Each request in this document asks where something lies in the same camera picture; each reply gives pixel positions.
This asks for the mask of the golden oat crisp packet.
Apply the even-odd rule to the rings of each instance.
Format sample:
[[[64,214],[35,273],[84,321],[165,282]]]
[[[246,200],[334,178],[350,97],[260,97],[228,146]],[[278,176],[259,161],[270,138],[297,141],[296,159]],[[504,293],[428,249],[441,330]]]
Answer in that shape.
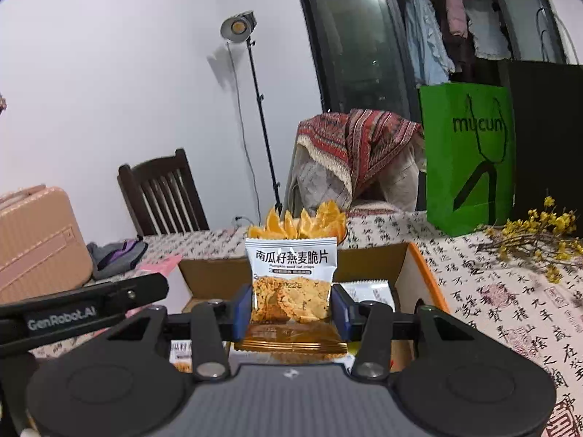
[[[325,358],[346,354],[330,305],[337,239],[248,238],[245,248],[252,273],[251,316],[235,348]]]

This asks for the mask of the orange pumpkin cardboard box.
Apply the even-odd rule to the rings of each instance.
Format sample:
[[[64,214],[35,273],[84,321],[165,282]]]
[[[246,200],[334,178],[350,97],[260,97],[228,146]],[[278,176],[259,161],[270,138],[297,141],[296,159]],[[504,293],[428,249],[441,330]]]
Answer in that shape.
[[[426,261],[411,243],[370,249],[340,249],[334,279],[353,290],[358,283],[386,283],[393,296],[393,307],[402,313],[414,313],[421,305],[446,311],[447,304]],[[193,293],[186,306],[208,299],[230,300],[242,285],[251,281],[247,259],[184,259],[181,273]],[[317,364],[336,362],[351,369],[360,351],[358,342],[344,343],[331,324],[317,327],[251,326],[244,341],[226,345],[231,368],[242,363]]]

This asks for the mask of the pink small suitcase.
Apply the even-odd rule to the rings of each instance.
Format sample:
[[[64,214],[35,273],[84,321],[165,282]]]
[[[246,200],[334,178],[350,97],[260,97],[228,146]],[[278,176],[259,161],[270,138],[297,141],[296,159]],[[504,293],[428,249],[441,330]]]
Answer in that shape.
[[[66,192],[35,185],[1,196],[1,303],[83,286],[93,272]]]

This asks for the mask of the grey purple folded cloth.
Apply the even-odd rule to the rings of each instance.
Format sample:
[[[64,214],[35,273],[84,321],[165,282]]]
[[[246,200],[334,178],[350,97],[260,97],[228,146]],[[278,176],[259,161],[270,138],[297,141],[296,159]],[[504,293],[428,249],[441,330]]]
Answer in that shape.
[[[98,246],[89,243],[87,251],[93,263],[92,278],[104,280],[136,268],[148,250],[142,236]]]

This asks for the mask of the orange paper flower decoration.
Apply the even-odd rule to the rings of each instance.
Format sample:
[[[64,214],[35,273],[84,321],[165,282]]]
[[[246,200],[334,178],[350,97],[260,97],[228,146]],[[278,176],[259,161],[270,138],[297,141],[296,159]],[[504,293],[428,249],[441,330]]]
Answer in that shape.
[[[272,207],[263,225],[252,225],[247,237],[259,240],[311,240],[335,238],[338,244],[347,236],[347,215],[333,200],[320,204],[316,213],[310,216],[305,209],[295,218],[286,210],[283,218]]]

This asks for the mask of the dark wooden chair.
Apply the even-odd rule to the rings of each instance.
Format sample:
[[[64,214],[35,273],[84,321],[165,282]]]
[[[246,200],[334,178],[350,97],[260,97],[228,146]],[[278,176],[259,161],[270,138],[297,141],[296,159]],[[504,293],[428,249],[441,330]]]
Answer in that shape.
[[[137,234],[185,234],[208,230],[186,151],[118,168],[118,184]]]

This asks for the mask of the calligraphy print tablecloth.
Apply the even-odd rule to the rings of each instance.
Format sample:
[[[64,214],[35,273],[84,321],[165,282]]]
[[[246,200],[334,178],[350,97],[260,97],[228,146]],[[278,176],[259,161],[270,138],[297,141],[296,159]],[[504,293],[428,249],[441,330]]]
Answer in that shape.
[[[161,271],[178,311],[193,299],[179,264],[184,259],[246,259],[245,228],[148,237],[148,250],[123,277]],[[564,273],[558,284],[512,260],[500,263],[476,246],[485,235],[450,238],[423,212],[355,214],[340,249],[411,243],[426,261],[449,312],[540,365],[557,398],[547,436],[582,433],[582,271]]]

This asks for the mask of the cloth covered chair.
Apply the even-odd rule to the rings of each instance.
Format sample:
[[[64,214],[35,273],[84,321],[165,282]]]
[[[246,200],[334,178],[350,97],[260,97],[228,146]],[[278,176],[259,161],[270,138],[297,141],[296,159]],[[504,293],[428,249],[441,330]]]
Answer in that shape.
[[[328,200],[343,211],[365,201],[384,201],[393,210],[412,212],[417,206],[420,174],[425,170],[425,139],[414,140],[366,190],[353,197],[333,173],[310,158],[296,137],[283,207],[297,215],[302,209],[313,214]]]

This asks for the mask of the red patterned cloth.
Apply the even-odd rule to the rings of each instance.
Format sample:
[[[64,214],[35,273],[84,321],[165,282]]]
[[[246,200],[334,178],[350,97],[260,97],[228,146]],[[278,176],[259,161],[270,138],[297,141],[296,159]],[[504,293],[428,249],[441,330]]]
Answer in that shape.
[[[414,140],[422,125],[391,111],[353,109],[300,121],[297,144],[356,197]]]

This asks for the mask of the yellow flower branch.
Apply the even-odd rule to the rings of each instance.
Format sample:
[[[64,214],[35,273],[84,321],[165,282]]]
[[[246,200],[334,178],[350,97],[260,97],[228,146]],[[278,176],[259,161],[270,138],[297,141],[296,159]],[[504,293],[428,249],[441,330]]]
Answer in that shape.
[[[564,273],[582,270],[582,238],[577,236],[577,211],[559,211],[553,197],[544,198],[541,209],[530,209],[525,219],[504,225],[482,226],[486,241],[477,245],[480,253],[492,253],[501,263],[516,260],[558,284]]]

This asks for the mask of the green paper shopping bag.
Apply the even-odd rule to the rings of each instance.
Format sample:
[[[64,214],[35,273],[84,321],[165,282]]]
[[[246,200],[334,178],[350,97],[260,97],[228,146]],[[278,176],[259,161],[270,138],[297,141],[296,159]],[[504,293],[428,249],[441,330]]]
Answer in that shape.
[[[514,198],[515,129],[504,87],[419,89],[427,159],[427,218],[449,236],[501,225]]]

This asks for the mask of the light blue hanging shirt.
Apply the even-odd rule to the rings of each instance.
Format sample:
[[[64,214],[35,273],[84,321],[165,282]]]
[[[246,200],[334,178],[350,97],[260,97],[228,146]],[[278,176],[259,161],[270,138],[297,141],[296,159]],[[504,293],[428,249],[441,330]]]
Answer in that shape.
[[[405,0],[406,42],[417,86],[450,82],[453,60],[447,55],[443,34],[430,0]]]

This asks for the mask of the white hanging garment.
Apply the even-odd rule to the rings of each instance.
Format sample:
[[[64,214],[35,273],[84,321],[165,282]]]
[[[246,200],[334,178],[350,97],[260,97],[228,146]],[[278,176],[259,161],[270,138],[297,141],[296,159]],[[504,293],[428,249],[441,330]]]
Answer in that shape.
[[[473,36],[475,56],[488,60],[511,57],[508,40],[494,11],[493,0],[463,0],[468,17],[468,30]]]

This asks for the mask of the dark framed glass door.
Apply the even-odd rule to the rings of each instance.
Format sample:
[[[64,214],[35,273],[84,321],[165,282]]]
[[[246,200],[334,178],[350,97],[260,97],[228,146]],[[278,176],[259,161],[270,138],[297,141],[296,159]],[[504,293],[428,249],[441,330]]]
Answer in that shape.
[[[420,121],[404,23],[405,0],[300,0],[326,111],[376,109]],[[475,56],[473,36],[452,36],[446,0],[430,0],[453,60],[450,82],[497,86],[499,63]],[[493,0],[509,59],[565,64],[551,0]]]

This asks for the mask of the pink hanging garment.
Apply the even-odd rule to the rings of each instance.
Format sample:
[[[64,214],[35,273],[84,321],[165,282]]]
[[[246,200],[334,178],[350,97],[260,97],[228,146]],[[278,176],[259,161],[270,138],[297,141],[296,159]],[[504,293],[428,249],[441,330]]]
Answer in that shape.
[[[463,0],[446,0],[446,10],[447,24],[451,35],[466,39],[468,29]]]

